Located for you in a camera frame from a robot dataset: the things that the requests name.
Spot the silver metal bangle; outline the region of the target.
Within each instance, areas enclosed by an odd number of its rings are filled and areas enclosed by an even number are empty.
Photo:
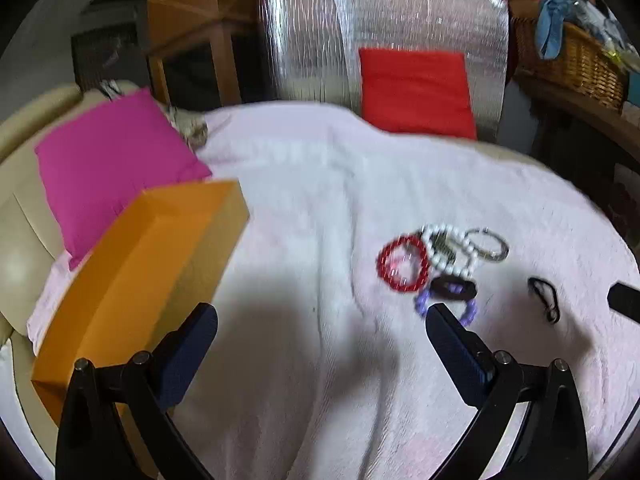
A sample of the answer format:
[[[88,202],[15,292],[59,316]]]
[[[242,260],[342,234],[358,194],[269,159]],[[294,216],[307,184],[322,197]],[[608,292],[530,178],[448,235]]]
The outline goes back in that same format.
[[[464,233],[464,239],[477,253],[477,257],[489,262],[503,262],[510,254],[508,242],[488,228],[472,228]]]

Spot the thick black hair scrunchie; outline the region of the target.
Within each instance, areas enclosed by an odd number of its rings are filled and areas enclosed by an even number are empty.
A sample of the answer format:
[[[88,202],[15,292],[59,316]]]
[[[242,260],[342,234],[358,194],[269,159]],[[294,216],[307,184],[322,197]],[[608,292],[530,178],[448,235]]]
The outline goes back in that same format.
[[[477,296],[477,287],[471,280],[451,274],[440,274],[430,284],[433,295],[454,301],[471,301]]]

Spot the metal wristwatch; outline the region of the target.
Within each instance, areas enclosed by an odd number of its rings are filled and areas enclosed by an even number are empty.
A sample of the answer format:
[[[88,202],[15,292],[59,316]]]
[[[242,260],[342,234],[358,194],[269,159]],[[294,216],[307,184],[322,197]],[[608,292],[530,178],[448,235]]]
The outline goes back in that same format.
[[[448,245],[445,232],[433,232],[430,235],[430,242],[436,255],[440,255],[447,264],[456,262],[456,252]]]

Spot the orange cardboard box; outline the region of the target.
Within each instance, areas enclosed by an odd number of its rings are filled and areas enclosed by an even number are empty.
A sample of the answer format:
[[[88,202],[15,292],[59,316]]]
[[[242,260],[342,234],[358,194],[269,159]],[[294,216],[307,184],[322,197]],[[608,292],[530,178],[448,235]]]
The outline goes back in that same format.
[[[248,218],[235,180],[153,188],[120,215],[74,278],[35,360],[32,384],[56,426],[78,359],[124,364],[154,350],[201,302],[213,305]],[[116,408],[147,479],[160,474],[130,411]]]

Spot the beige leather sofa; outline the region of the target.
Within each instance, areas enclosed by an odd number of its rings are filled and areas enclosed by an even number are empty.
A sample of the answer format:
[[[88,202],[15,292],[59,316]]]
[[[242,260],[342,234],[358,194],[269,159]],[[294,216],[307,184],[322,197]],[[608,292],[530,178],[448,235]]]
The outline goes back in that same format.
[[[1,122],[1,449],[30,478],[54,477],[58,426],[30,382],[35,356],[26,323],[63,252],[35,146],[49,131],[106,101],[63,84]]]

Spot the wicker basket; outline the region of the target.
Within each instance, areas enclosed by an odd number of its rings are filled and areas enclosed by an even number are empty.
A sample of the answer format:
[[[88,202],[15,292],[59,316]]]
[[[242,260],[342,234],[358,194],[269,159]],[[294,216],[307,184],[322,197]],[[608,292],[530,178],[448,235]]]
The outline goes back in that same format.
[[[576,25],[565,23],[562,46],[553,60],[543,60],[536,50],[536,18],[512,18],[518,46],[518,70],[597,101],[609,110],[623,107],[627,74]]]

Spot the pale pink towel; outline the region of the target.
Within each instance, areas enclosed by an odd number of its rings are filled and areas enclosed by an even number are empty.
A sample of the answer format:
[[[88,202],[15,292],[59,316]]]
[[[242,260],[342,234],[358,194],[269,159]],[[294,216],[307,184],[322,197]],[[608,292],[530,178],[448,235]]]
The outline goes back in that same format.
[[[474,416],[414,310],[416,276],[444,272],[476,284],[451,310],[488,347],[567,362],[588,478],[602,476],[639,402],[639,327],[606,297],[639,271],[588,197],[541,166],[388,134],[334,105],[242,105],[205,120],[192,153],[212,175],[179,184],[238,181],[250,213],[213,296],[218,336],[174,411],[213,477],[431,477]],[[508,258],[478,258],[472,228],[501,235]],[[64,250],[53,267],[27,324],[37,354],[92,252],[70,270]]]

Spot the magenta pillow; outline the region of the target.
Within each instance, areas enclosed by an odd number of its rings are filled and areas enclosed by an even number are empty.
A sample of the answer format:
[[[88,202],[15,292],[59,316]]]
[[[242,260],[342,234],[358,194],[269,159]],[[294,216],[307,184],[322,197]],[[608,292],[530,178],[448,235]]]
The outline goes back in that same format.
[[[70,270],[142,191],[212,175],[146,89],[55,127],[35,154]]]

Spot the red pillow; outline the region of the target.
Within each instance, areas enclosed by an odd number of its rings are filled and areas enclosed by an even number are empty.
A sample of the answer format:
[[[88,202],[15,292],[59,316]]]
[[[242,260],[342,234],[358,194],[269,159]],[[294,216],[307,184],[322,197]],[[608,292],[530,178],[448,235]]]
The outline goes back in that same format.
[[[366,122],[389,133],[477,139],[463,53],[361,48],[359,59]]]

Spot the blue cloth in basket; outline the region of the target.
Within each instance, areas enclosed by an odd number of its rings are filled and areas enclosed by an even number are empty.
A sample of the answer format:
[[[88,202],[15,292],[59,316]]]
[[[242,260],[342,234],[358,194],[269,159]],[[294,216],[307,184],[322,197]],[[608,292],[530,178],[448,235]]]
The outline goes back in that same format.
[[[542,0],[535,32],[535,47],[543,61],[555,60],[563,45],[564,23],[573,21],[578,0]]]

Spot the patterned fabric pouch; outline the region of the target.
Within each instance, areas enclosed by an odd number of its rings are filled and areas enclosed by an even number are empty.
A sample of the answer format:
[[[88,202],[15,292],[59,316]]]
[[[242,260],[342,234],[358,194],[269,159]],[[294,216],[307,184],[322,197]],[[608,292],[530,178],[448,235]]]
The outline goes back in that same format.
[[[206,144],[208,127],[201,115],[168,106],[165,110],[165,116],[192,152],[200,150]]]

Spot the silver insulation foil sheet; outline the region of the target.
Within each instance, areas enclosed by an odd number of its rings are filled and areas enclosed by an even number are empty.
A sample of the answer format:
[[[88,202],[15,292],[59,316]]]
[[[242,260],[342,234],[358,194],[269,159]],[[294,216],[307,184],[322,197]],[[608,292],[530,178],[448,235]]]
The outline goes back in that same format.
[[[495,142],[506,88],[506,0],[258,0],[273,94],[359,112],[362,48],[465,56],[480,140]]]

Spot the wooden cabinet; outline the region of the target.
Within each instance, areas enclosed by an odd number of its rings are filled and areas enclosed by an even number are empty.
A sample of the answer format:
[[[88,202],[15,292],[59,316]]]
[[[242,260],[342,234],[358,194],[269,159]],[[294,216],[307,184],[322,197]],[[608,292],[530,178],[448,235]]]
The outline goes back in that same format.
[[[146,0],[146,14],[160,102],[210,110],[268,98],[258,0]]]

